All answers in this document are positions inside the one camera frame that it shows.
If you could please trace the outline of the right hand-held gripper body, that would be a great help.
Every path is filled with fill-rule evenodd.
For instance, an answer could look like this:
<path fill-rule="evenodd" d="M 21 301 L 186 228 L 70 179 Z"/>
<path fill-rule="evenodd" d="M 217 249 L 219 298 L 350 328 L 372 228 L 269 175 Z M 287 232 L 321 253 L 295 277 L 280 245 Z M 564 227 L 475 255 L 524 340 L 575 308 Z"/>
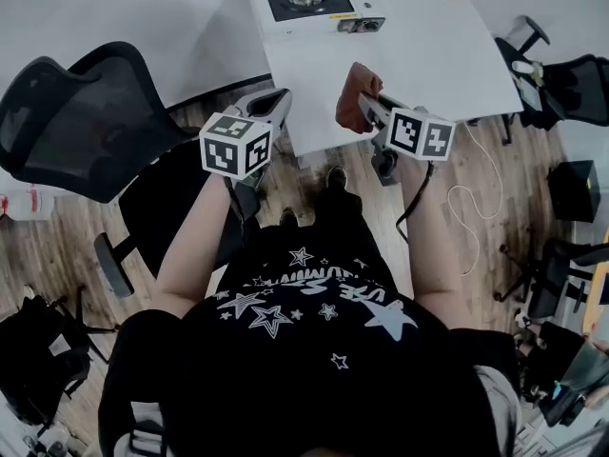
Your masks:
<path fill-rule="evenodd" d="M 378 134 L 372 139 L 371 164 L 382 185 L 395 185 L 393 173 L 401 154 L 419 161 L 444 162 L 451 150 L 455 123 L 412 109 L 370 113 Z"/>

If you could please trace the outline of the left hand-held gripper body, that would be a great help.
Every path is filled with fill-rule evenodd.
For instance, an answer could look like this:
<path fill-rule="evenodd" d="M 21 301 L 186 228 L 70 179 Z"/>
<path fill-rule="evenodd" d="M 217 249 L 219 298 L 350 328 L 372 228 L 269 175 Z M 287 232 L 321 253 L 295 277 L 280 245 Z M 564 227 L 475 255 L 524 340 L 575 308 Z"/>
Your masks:
<path fill-rule="evenodd" d="M 214 112 L 200 129 L 202 167 L 226 178 L 246 183 L 271 160 L 284 115 L 247 115 L 237 107 Z"/>

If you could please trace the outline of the brown cloth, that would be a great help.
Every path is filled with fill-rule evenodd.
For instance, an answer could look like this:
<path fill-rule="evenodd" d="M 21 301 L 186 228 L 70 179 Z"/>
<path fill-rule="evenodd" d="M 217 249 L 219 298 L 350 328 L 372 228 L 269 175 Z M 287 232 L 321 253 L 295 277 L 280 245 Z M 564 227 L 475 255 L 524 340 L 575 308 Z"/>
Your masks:
<path fill-rule="evenodd" d="M 345 129 L 363 134 L 373 127 L 367 122 L 359 105 L 361 93 L 377 98 L 383 90 L 383 80 L 365 65 L 354 62 L 347 74 L 336 106 L 335 120 Z"/>

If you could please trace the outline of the white portable gas stove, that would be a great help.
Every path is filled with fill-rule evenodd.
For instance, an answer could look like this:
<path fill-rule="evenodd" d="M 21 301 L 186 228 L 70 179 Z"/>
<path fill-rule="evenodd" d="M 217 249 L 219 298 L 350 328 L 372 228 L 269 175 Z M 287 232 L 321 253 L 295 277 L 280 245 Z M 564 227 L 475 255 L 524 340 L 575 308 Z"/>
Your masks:
<path fill-rule="evenodd" d="M 318 33 L 376 32 L 386 17 L 378 0 L 250 0 L 266 40 Z"/>

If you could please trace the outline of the person's right forearm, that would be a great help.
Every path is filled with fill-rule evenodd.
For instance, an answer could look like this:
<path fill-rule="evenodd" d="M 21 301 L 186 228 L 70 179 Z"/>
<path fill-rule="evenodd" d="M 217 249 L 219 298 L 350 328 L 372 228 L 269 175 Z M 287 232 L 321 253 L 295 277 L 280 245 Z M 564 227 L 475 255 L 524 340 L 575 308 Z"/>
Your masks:
<path fill-rule="evenodd" d="M 442 190 L 429 182 L 406 218 L 414 300 L 448 328 L 473 328 L 457 252 L 442 214 Z"/>

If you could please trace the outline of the person's left forearm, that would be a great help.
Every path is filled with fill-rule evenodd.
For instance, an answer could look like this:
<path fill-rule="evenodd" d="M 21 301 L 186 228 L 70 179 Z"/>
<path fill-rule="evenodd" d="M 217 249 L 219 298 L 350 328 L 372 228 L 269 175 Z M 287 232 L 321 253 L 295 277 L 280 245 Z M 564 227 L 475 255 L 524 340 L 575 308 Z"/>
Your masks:
<path fill-rule="evenodd" d="M 151 309 L 182 318 L 205 299 L 229 209 L 225 179 L 210 175 L 167 249 Z"/>

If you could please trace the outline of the white table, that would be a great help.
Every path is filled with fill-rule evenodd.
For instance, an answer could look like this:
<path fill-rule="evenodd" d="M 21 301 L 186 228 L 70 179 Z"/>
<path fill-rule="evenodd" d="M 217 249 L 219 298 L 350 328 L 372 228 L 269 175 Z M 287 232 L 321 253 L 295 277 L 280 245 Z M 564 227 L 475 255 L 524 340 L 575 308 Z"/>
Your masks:
<path fill-rule="evenodd" d="M 378 32 L 348 34 L 316 22 L 286 37 L 263 32 L 260 0 L 244 1 L 239 18 L 249 29 L 237 36 L 238 54 L 263 51 L 274 84 L 292 91 L 286 124 L 295 156 L 359 141 L 335 121 L 355 62 L 376 72 L 391 97 L 455 122 L 521 110 L 507 66 L 469 0 L 377 0 L 386 17 Z"/>

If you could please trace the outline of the black mesh office chair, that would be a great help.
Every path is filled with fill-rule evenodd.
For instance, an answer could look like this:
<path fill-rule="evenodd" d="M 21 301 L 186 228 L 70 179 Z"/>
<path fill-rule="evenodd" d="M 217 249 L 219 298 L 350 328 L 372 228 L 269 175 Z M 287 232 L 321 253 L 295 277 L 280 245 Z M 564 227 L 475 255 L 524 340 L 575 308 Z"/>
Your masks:
<path fill-rule="evenodd" d="M 114 294 L 131 295 L 123 260 L 138 251 L 157 273 L 207 173 L 198 129 L 169 115 L 142 54 L 107 43 L 63 68 L 40 57 L 0 100 L 0 168 L 14 179 L 95 202 L 117 201 L 128 230 L 94 242 Z"/>

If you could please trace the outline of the black office chair holding items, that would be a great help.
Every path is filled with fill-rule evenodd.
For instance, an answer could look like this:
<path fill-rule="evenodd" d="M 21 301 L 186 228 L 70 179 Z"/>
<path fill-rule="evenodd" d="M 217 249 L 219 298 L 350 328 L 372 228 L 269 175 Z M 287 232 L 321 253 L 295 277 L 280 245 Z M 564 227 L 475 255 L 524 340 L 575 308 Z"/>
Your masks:
<path fill-rule="evenodd" d="M 550 130 L 561 121 L 576 121 L 594 126 L 609 127 L 609 59 L 594 54 L 584 54 L 570 61 L 544 64 L 528 56 L 539 41 L 550 45 L 551 40 L 544 29 L 530 16 L 521 15 L 517 28 L 528 29 L 529 35 L 519 46 L 505 37 L 494 39 L 501 57 L 508 68 L 521 101 L 521 110 L 501 116 L 505 135 L 505 146 L 513 142 L 512 124 L 516 117 L 526 128 Z M 535 71 L 531 74 L 514 72 L 513 61 L 530 63 Z M 542 103 L 542 110 L 528 107 L 522 100 L 515 79 L 523 78 L 535 86 Z"/>

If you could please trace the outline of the clear plastic jug red label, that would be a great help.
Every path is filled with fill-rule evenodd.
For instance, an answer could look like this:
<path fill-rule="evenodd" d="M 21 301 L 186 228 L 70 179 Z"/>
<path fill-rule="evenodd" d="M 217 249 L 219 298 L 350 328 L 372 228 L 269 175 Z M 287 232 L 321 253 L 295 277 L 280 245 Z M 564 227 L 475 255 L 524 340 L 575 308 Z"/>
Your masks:
<path fill-rule="evenodd" d="M 54 209 L 54 196 L 35 188 L 0 192 L 0 213 L 14 221 L 46 221 Z"/>

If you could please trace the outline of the black star chair base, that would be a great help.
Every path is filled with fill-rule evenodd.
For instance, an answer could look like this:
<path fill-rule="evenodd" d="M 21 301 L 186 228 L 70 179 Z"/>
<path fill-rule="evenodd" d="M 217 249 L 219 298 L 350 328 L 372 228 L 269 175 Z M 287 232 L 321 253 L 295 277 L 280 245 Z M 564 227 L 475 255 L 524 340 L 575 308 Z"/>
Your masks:
<path fill-rule="evenodd" d="M 88 343 L 88 348 L 107 365 L 108 357 L 102 353 L 101 349 L 99 349 L 96 343 L 91 339 L 91 335 L 107 335 L 117 333 L 121 326 L 114 325 L 112 328 L 101 328 L 88 325 L 84 319 L 84 293 L 86 291 L 86 285 L 80 285 L 77 288 L 74 313 L 71 313 L 68 309 L 69 298 L 67 295 L 63 295 L 52 301 L 50 306 L 52 308 L 58 308 L 63 315 L 69 319 L 69 322 L 75 327 L 76 331 L 85 337 L 86 342 Z"/>

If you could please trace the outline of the person's body black star shirt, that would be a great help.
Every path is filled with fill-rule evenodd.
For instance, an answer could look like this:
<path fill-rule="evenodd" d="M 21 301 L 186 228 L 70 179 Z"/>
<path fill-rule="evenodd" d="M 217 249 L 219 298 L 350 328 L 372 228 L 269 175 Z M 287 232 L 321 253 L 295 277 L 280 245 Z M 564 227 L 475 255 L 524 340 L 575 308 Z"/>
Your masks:
<path fill-rule="evenodd" d="M 361 199 L 260 230 L 184 317 L 121 327 L 103 457 L 512 457 L 514 343 L 448 328 L 397 290 Z"/>

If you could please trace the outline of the yellow wooden board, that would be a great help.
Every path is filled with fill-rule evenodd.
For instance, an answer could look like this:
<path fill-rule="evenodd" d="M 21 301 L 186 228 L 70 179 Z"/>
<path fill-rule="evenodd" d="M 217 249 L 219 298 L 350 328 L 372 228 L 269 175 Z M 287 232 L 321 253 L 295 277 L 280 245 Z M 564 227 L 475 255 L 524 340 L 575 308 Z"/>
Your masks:
<path fill-rule="evenodd" d="M 609 304 L 609 261 L 596 266 L 582 322 L 584 335 L 591 335 L 599 324 L 604 307 Z"/>

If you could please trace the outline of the black backpack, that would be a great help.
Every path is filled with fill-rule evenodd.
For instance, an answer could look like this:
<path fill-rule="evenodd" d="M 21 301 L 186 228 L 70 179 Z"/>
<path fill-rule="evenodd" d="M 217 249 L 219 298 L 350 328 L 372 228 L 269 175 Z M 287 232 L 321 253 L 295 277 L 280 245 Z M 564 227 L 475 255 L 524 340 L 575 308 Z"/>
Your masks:
<path fill-rule="evenodd" d="M 88 377 L 89 342 L 73 320 L 35 296 L 0 322 L 0 392 L 23 423 L 51 422 L 71 383 Z"/>

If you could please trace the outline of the black swivel chair grey frame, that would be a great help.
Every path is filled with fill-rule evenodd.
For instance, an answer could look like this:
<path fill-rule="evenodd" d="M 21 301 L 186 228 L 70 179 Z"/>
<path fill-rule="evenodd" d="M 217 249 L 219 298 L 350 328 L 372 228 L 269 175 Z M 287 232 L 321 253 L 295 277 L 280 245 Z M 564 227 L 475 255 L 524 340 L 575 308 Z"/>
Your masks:
<path fill-rule="evenodd" d="M 575 300 L 575 310 L 578 310 L 587 302 L 585 282 L 593 280 L 593 274 L 581 268 L 609 262 L 609 243 L 584 245 L 556 238 L 545 242 L 540 258 L 536 257 L 533 240 L 530 240 L 522 262 L 511 255 L 506 245 L 500 246 L 500 252 L 520 269 L 521 274 L 505 293 L 495 291 L 493 299 L 504 303 L 522 288 L 521 296 L 516 300 L 528 304 L 527 314 L 533 319 L 553 317 L 562 297 Z"/>

